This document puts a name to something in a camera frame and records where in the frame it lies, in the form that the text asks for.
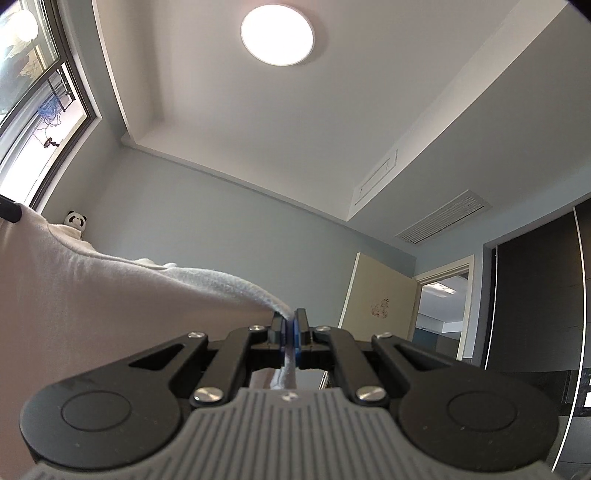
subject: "ceiling vent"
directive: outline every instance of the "ceiling vent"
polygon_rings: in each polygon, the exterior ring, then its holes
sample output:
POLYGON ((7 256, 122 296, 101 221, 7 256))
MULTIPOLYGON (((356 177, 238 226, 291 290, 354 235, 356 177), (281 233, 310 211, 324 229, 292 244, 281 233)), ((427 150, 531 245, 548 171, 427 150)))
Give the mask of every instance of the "ceiling vent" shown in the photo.
POLYGON ((483 212, 490 208, 490 205, 480 198, 476 193, 466 190, 458 195, 451 202, 427 215, 406 230, 396 235, 412 244, 423 242, 427 238, 445 230, 446 228, 459 223, 476 212, 483 212))

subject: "round ceiling lamp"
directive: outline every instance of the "round ceiling lamp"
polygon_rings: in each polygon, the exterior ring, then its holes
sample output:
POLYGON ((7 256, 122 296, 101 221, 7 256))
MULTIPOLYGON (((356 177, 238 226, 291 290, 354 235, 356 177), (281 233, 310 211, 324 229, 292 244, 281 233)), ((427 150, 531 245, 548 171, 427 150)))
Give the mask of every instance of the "round ceiling lamp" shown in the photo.
POLYGON ((314 31, 304 15, 286 5, 263 5, 252 10, 240 29, 246 49, 269 65, 294 65, 314 47, 314 31))

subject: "white towel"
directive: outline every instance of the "white towel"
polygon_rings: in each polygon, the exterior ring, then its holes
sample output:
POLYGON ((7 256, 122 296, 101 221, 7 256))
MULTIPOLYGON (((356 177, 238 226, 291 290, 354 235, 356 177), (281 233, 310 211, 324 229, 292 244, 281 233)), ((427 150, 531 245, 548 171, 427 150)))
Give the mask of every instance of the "white towel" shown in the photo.
MULTIPOLYGON (((0 476, 5 480, 17 479, 33 464, 18 418, 23 403, 45 385, 192 330, 219 340, 234 328, 270 325, 273 312, 293 319, 287 305, 241 278, 103 255, 74 228, 48 224, 33 210, 21 209, 18 223, 0 219, 0 476)), ((253 375, 251 386, 262 382, 253 375)), ((272 384, 295 388, 292 355, 272 384)))

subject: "door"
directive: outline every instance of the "door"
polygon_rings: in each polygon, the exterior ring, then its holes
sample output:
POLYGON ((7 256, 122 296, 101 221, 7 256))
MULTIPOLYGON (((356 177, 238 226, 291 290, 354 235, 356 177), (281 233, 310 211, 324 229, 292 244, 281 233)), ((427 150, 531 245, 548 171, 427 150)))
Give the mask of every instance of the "door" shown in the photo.
POLYGON ((410 340, 420 294, 417 281, 358 253, 339 327, 356 340, 382 332, 410 340))

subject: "panda plush toy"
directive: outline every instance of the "panda plush toy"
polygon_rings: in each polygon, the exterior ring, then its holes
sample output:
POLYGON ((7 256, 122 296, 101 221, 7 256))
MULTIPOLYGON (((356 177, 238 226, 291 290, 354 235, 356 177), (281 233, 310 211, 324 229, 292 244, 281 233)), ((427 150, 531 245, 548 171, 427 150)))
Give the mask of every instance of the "panda plush toy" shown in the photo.
POLYGON ((66 215, 64 225, 72 226, 80 233, 82 233, 86 229, 86 217, 84 215, 76 213, 74 210, 70 210, 66 215))

